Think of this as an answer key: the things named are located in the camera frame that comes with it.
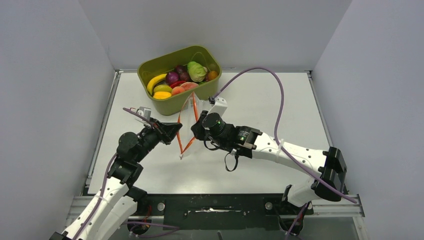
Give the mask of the clear zip top bag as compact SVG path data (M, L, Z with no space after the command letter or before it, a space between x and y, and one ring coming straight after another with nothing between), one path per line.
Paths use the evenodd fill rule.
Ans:
M178 114L178 123L182 124L181 129L177 133L177 142L180 149L179 158L186 159L190 155L199 151L200 143L195 138L191 127L201 118L203 111L209 111L211 105L208 100L201 100L194 92L192 92Z

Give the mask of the purple red onion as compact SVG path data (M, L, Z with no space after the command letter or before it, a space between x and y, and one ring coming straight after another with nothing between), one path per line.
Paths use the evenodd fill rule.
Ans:
M165 76L165 82L169 86L178 82L179 80L180 80L179 74L174 71L168 72Z

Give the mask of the green cabbage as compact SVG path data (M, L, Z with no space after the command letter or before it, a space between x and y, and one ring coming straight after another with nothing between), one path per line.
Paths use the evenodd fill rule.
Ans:
M200 63L190 61L187 64L187 72L193 82L199 83L205 80L208 74L208 69Z

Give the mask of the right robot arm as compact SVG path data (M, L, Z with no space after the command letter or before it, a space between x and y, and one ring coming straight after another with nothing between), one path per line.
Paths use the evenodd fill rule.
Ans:
M277 140L256 128L226 123L217 112L203 111L191 131L197 140L210 141L215 150L226 151L236 160L239 157L267 160L309 175L305 183L285 188L281 207L286 213L295 213L318 199L356 202L343 193L347 166L336 147L319 150Z

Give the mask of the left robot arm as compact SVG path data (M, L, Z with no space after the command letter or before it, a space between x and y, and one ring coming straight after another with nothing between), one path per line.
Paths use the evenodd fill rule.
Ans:
M52 240L107 240L137 210L147 192L135 187L143 167L140 162L159 144L170 145L182 124L152 119L139 133L126 132L118 140L100 190L79 216Z

